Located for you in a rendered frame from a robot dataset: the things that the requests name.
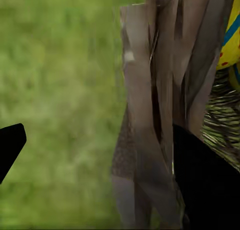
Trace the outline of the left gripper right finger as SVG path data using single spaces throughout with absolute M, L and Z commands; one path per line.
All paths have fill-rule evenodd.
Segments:
M 173 125 L 173 167 L 192 230 L 240 230 L 240 171 Z

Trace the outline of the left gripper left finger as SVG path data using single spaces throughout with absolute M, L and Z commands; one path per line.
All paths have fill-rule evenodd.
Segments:
M 0 184 L 27 141 L 22 123 L 0 129 Z

